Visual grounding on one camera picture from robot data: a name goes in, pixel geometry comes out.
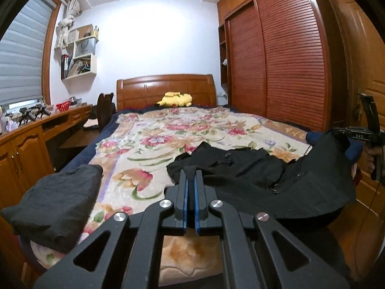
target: silver bolt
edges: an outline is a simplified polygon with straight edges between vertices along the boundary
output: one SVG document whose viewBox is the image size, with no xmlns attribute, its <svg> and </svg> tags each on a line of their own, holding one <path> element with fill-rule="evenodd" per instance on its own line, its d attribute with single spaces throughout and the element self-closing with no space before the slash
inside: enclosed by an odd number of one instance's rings
<svg viewBox="0 0 385 289">
<path fill-rule="evenodd" d="M 211 206 L 213 208 L 220 208 L 223 206 L 223 202 L 221 200 L 213 200 L 211 201 Z"/>
<path fill-rule="evenodd" d="M 159 205 L 162 208 L 168 208 L 169 206 L 171 206 L 171 204 L 172 204 L 172 202 L 170 200 L 167 200 L 167 199 L 164 199 L 164 200 L 159 202 Z"/>
<path fill-rule="evenodd" d="M 260 212 L 257 214 L 257 219 L 260 220 L 261 222 L 266 222 L 269 220 L 269 214 L 265 212 Z"/>
<path fill-rule="evenodd" d="M 116 220 L 117 222 L 122 222 L 126 219 L 126 216 L 127 215 L 125 213 L 119 212 L 114 215 L 114 220 Z"/>
</svg>

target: red plastic basket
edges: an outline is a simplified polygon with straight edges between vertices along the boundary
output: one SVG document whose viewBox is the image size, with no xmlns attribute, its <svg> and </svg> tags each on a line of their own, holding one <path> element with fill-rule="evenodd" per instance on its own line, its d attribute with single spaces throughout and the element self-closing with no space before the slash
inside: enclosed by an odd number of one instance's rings
<svg viewBox="0 0 385 289">
<path fill-rule="evenodd" d="M 69 108 L 70 108 L 70 104 L 71 102 L 69 101 L 65 101 L 63 103 L 59 103 L 56 105 L 57 109 L 60 111 L 60 112 L 63 112 L 63 111 L 67 111 Z"/>
</svg>

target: window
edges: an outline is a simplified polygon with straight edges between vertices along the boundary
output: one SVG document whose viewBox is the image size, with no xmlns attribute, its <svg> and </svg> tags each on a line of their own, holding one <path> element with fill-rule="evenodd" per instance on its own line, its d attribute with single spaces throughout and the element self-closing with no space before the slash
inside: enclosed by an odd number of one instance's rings
<svg viewBox="0 0 385 289">
<path fill-rule="evenodd" d="M 53 35 L 55 26 L 53 23 L 50 29 L 53 11 L 58 11 L 58 6 L 53 0 L 29 0 L 1 39 L 0 105 L 5 109 L 31 105 L 43 98 L 43 58 L 47 55 L 47 35 Z"/>
</svg>

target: wooden chair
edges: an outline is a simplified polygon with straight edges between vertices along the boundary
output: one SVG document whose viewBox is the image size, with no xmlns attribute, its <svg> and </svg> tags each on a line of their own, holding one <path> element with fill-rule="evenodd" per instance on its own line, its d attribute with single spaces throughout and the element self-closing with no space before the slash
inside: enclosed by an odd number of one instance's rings
<svg viewBox="0 0 385 289">
<path fill-rule="evenodd" d="M 112 103 L 114 94 L 101 93 L 97 100 L 96 107 L 96 117 L 99 126 L 99 131 L 102 131 L 103 128 L 110 122 L 113 114 L 116 113 L 115 105 Z"/>
</svg>

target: floral bedspread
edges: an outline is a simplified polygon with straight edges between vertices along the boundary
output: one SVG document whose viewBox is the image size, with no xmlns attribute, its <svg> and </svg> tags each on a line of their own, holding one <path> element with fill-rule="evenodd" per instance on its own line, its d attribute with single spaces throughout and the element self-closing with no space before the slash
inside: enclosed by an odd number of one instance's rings
<svg viewBox="0 0 385 289">
<path fill-rule="evenodd" d="M 117 122 L 116 131 L 96 145 L 96 155 L 90 162 L 101 165 L 104 173 L 97 202 L 78 242 L 115 212 L 142 212 L 162 200 L 165 187 L 174 185 L 166 166 L 181 153 L 191 153 L 203 141 L 221 149 L 263 147 L 287 162 L 304 155 L 308 148 L 306 133 L 298 128 L 224 107 L 128 113 L 121 114 Z M 31 246 L 45 268 L 64 256 L 34 242 Z M 218 237 L 197 237 L 191 230 L 183 237 L 165 237 L 160 285 L 221 272 Z"/>
</svg>

